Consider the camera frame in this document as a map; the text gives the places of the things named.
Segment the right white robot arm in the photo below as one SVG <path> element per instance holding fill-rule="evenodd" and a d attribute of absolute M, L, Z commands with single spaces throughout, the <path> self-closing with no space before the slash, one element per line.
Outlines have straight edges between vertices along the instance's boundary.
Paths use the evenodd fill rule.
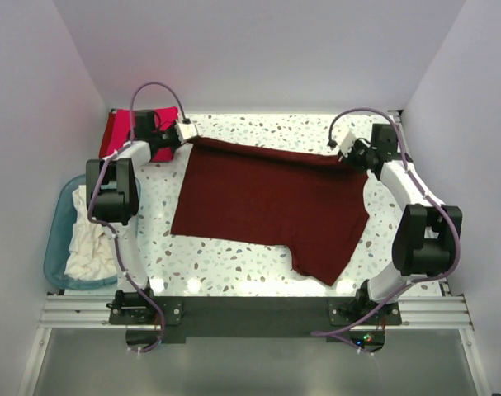
<path fill-rule="evenodd" d="M 383 314 L 382 303 L 393 304 L 411 286 L 452 268 L 461 253 L 462 211 L 426 187 L 411 157 L 400 152 L 390 125 L 373 125 L 370 140 L 348 131 L 339 148 L 344 163 L 371 172 L 402 210 L 390 264 L 365 280 L 355 295 L 356 319 L 371 324 Z"/>

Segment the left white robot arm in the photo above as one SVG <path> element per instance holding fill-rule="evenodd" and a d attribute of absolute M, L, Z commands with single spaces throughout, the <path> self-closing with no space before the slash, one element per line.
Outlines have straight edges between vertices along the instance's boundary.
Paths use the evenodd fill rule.
<path fill-rule="evenodd" d="M 86 163 L 88 220 L 99 224 L 111 244 L 117 287 L 123 292 L 149 288 L 137 240 L 140 192 L 135 173 L 149 163 L 173 160 L 182 141 L 175 106 L 155 110 L 112 110 L 99 158 Z"/>

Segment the dark red t-shirt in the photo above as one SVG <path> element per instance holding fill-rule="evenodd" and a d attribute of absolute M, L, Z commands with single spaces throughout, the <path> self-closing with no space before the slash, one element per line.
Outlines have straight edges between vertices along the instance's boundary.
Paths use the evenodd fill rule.
<path fill-rule="evenodd" d="M 366 181 L 335 156 L 198 138 L 171 232 L 285 246 L 294 271 L 331 286 L 369 219 Z"/>

